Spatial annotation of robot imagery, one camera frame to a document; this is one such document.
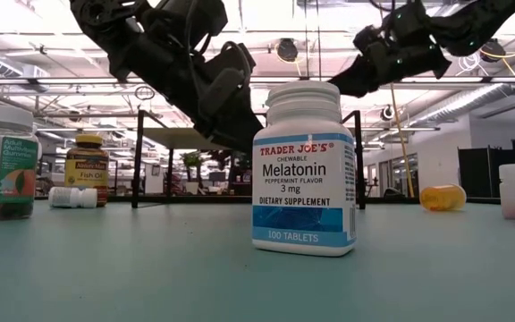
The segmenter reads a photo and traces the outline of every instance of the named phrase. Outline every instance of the tabletop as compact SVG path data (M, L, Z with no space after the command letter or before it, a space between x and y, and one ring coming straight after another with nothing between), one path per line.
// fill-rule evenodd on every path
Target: tabletop
M343 258L255 250L250 210L38 201L0 222L0 321L515 321L499 206L367 205Z

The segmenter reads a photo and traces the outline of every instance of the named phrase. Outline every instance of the multivitamin gummies jar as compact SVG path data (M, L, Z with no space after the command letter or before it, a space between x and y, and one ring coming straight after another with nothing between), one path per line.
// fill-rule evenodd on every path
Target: multivitamin gummies jar
M252 241L260 249L341 256L353 248L353 138L339 90L296 81L269 92L254 138Z
M97 207L103 207L108 195L108 153L100 149L103 138L79 134L75 143L77 147L67 152L64 185L97 189Z
M0 106L0 219L31 216L38 149L33 114Z

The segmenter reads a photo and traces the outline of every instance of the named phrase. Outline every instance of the yellow bottle cap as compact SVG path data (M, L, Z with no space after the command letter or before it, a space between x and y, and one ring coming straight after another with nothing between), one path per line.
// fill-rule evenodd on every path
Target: yellow bottle cap
M103 145L103 138L93 134L79 134L75 137L76 143L94 143Z

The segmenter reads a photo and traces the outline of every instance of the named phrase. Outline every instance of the melatonin bottle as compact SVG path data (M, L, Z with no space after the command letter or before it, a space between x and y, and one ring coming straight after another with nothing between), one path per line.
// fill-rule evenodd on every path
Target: melatonin bottle
M253 141L254 246L345 255L357 240L355 159L339 90L295 81L272 89L266 104L268 126Z

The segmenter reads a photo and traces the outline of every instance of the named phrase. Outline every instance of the desk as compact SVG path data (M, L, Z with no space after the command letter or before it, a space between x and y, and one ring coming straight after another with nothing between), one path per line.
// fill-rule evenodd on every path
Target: desk
M515 321L498 206L368 205L344 258L253 249L250 205L35 209L0 222L0 321Z

